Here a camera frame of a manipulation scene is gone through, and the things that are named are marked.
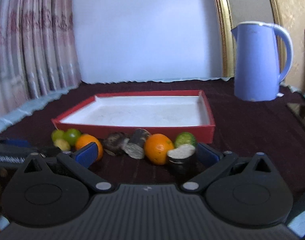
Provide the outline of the gold framed headboard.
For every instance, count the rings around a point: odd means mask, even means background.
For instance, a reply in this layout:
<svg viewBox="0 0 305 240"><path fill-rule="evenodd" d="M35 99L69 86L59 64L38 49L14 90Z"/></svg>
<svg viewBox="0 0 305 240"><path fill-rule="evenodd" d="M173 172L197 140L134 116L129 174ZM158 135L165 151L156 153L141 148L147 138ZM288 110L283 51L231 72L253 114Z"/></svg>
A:
<svg viewBox="0 0 305 240"><path fill-rule="evenodd" d="M287 85L305 92L305 0L214 0L221 34L222 75L234 75L236 42L231 29L244 21L272 22L292 38L294 59Z"/></svg>

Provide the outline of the small yellow fruit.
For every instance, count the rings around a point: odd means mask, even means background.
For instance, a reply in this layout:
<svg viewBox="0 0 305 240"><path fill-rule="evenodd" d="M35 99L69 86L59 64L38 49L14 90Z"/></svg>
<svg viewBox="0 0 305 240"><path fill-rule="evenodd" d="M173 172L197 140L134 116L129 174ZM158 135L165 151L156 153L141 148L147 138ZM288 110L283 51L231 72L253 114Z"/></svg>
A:
<svg viewBox="0 0 305 240"><path fill-rule="evenodd" d="M57 139L54 141L54 146L58 147L61 151L70 151L70 144L64 139Z"/></svg>

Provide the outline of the pink patterned curtain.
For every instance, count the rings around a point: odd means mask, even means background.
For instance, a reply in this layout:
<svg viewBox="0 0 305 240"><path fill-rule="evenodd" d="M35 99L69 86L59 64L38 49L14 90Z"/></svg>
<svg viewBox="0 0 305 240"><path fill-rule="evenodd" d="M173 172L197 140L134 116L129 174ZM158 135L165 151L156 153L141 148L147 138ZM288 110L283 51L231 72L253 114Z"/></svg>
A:
<svg viewBox="0 0 305 240"><path fill-rule="evenodd" d="M0 0L0 116L81 81L72 0Z"/></svg>

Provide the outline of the red shallow box tray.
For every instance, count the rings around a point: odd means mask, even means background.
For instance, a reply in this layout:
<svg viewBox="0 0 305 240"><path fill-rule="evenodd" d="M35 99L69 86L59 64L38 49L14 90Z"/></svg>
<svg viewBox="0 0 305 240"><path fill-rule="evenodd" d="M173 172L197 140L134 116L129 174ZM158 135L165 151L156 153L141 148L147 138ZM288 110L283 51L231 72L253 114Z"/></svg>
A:
<svg viewBox="0 0 305 240"><path fill-rule="evenodd" d="M202 90L162 90L95 94L52 120L57 129L76 128L99 139L142 128L175 140L182 132L210 144L215 120Z"/></svg>

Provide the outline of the orange tangerine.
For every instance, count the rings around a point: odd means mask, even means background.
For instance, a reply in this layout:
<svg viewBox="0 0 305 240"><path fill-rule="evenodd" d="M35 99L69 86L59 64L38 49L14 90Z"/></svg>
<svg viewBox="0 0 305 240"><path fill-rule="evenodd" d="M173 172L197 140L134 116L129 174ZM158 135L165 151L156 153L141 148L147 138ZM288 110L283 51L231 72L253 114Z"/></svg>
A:
<svg viewBox="0 0 305 240"><path fill-rule="evenodd" d="M163 134L153 134L144 144L145 156L156 165L165 165L168 159L167 152L173 150L174 144Z"/></svg>
<svg viewBox="0 0 305 240"><path fill-rule="evenodd" d="M101 142L96 137L89 134L82 134L75 143L75 149L80 150L91 142L95 142L98 147L98 155L96 161L99 161L103 157L104 149Z"/></svg>

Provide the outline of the dark brown mangosteen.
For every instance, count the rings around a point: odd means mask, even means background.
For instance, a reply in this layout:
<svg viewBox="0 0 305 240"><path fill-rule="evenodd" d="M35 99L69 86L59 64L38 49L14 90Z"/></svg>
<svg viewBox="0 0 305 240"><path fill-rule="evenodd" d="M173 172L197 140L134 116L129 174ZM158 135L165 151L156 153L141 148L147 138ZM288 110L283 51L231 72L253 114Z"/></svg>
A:
<svg viewBox="0 0 305 240"><path fill-rule="evenodd" d="M110 133L109 136L103 140L104 151L111 155L121 155L124 153L124 148L129 141L129 136L123 132Z"/></svg>

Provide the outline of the green cucumber piece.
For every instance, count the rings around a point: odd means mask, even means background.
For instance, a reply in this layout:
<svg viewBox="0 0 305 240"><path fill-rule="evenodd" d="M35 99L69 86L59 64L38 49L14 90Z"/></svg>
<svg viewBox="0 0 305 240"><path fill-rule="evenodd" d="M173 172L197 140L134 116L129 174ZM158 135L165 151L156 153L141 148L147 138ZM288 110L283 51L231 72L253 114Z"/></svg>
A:
<svg viewBox="0 0 305 240"><path fill-rule="evenodd" d="M180 146L185 144L193 145L194 147L196 147L197 140L192 133L182 132L176 137L174 141L174 146L176 148L179 148Z"/></svg>

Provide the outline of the dark maroon striped cloth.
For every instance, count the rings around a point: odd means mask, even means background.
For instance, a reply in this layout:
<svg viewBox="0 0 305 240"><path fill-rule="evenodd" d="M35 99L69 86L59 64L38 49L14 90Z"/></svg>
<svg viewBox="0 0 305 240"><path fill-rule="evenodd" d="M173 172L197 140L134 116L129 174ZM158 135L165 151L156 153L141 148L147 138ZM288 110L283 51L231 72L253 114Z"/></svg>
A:
<svg viewBox="0 0 305 240"><path fill-rule="evenodd" d="M282 97L268 102L246 102L233 94L233 81L124 82L88 85L69 91L20 122L8 127L1 137L24 139L34 146L52 143L52 118L99 93L203 90L216 123L213 148L233 151L243 157L264 152L286 181L295 198L305 192L305 130L287 108L287 103L304 103L299 93L281 87Z"/></svg>

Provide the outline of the blue electric kettle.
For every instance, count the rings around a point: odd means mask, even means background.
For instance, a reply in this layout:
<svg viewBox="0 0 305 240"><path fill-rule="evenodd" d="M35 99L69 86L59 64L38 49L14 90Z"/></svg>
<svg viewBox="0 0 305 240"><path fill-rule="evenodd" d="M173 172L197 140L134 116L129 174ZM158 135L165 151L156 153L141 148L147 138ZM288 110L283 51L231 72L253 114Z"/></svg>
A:
<svg viewBox="0 0 305 240"><path fill-rule="evenodd" d="M236 40L234 95L244 101L272 101L279 84L292 67L293 43L289 32L274 23L245 21L231 30ZM279 68L277 37L286 48L286 61Z"/></svg>

